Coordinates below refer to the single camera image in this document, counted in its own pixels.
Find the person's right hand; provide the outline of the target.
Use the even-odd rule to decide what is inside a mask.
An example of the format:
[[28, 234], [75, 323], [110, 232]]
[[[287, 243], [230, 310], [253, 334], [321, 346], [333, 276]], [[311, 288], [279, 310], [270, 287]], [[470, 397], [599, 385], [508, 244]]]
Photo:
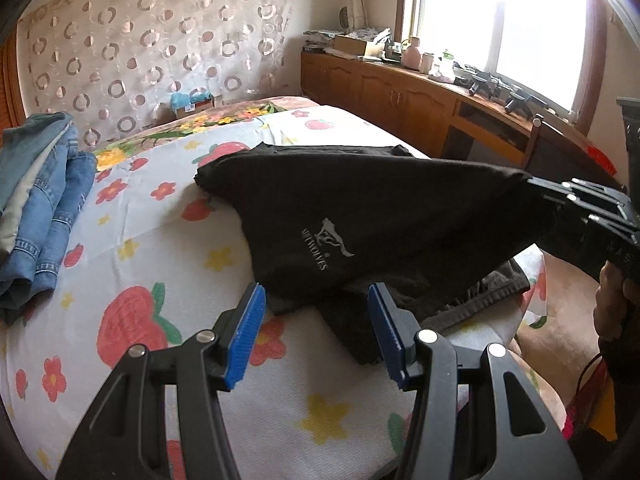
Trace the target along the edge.
[[605, 263], [600, 271], [593, 310], [593, 323], [598, 336], [605, 341], [620, 338], [628, 308], [638, 305], [639, 285], [631, 278], [625, 278], [614, 263]]

